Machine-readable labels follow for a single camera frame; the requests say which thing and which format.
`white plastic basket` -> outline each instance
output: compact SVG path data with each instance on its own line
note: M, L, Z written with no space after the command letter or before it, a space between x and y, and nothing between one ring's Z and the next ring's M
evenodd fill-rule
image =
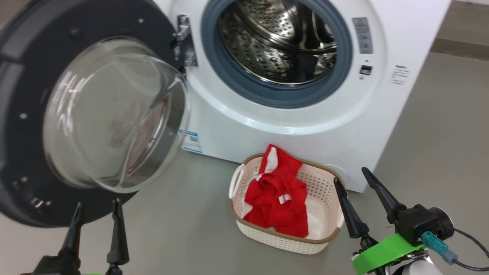
M339 177L339 175L319 164L300 160L303 165L297 173L297 178L307 184L307 211L319 219L321 227L319 238L317 239L290 236L243 220L246 191L260 169L262 157L263 154L249 157L236 168L231 179L229 202L231 212L239 229L244 235L253 240L283 250L301 254L316 254L320 252L338 235L339 229L344 222L333 183L334 178Z

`connector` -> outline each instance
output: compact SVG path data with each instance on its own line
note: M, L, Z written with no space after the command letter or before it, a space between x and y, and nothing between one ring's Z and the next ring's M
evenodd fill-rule
M458 259L458 255L448 249L448 245L440 240L435 234L426 231L422 235L422 242L431 250L436 252L449 265L454 264L453 260Z

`green bracket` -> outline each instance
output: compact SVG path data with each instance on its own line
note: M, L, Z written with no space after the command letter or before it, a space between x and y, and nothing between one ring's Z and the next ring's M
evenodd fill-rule
M362 275L416 251L423 246L411 246L401 235L396 233L365 250L353 259L353 267L358 275Z

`basket handle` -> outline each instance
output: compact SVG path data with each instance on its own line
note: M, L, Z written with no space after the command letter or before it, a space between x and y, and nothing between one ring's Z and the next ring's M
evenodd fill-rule
M231 184L229 185L229 198L232 199L236 194L236 189L238 184L241 182L241 178L243 177L243 167L245 165L241 164L234 171L233 177L231 178Z

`barcode label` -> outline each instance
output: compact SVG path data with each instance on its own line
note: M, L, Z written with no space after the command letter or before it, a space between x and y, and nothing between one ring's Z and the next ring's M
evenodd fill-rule
M185 138L183 139L182 149L190 152L202 153L199 135L197 133L187 131Z

